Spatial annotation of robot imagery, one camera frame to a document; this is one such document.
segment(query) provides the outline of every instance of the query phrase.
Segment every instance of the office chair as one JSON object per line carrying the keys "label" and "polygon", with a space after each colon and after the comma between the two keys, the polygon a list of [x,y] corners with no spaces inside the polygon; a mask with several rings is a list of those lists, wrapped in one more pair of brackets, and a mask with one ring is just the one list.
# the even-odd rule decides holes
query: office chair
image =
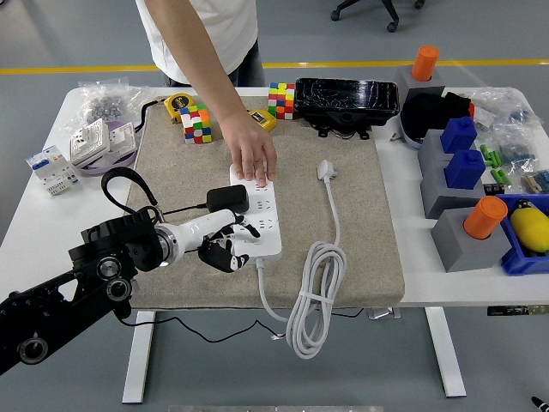
{"label": "office chair", "polygon": [[[358,3],[359,1],[360,0],[345,0],[343,3],[337,6],[337,8],[334,11],[332,11],[332,20],[333,21],[340,20],[340,12],[349,6],[352,6],[353,4]],[[393,21],[389,23],[389,25],[387,26],[387,31],[389,33],[393,33],[398,27],[398,14],[396,14],[395,6],[393,5],[392,0],[381,0],[381,1],[393,19]],[[425,0],[416,0],[413,6],[416,9],[421,9],[424,4],[425,4]]]}

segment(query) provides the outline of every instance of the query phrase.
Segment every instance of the white robotic hand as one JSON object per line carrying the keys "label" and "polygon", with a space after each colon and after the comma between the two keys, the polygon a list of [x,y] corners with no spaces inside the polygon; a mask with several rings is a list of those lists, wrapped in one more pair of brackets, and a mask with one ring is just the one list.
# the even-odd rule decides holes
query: white robotic hand
{"label": "white robotic hand", "polygon": [[163,251],[163,265],[174,264],[187,251],[217,270],[232,273],[248,262],[248,255],[234,256],[234,230],[238,224],[259,238],[259,232],[242,216],[223,209],[176,226],[161,223],[155,227]]}

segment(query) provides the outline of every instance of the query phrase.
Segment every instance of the power outlet socket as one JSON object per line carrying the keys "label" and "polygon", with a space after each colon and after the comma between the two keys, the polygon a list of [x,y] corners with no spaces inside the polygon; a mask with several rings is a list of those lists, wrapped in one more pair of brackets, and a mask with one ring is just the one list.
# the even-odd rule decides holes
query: power outlet socket
{"label": "power outlet socket", "polygon": [[262,258],[265,262],[279,260],[282,255],[282,239],[273,182],[268,180],[265,187],[259,187],[255,179],[238,180],[233,166],[230,168],[229,175],[231,185],[243,185],[246,188],[250,208],[242,215],[246,216],[250,224],[261,234],[257,239],[243,227],[235,226],[235,254],[246,254],[250,256],[250,260],[257,258]]}

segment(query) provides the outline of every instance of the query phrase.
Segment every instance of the robotic arm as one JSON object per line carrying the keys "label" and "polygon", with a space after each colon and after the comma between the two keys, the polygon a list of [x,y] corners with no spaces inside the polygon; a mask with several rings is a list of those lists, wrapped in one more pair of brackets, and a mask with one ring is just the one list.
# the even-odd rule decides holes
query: robotic arm
{"label": "robotic arm", "polygon": [[[83,231],[84,244],[69,251],[72,270],[0,303],[0,375],[19,362],[40,363],[110,311],[127,318],[137,270],[173,264],[197,251],[204,263],[230,273],[249,258],[233,256],[232,225],[259,237],[242,215],[228,209],[180,226],[160,219],[157,209],[146,207]],[[59,288],[74,280],[75,294],[66,300]]]}

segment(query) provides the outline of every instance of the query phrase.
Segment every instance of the blue tray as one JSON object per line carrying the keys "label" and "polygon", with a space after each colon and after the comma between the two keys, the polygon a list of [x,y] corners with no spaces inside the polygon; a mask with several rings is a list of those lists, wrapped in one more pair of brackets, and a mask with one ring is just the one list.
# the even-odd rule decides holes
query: blue tray
{"label": "blue tray", "polygon": [[[508,216],[515,211],[516,203],[520,199],[528,199],[539,210],[547,214],[549,212],[549,195],[498,195],[509,209]],[[515,231],[511,226],[509,217],[506,217],[501,226],[509,239],[512,247],[510,251],[501,258],[501,265],[509,276],[522,276],[531,273],[549,273],[549,257],[529,257],[516,238]]]}

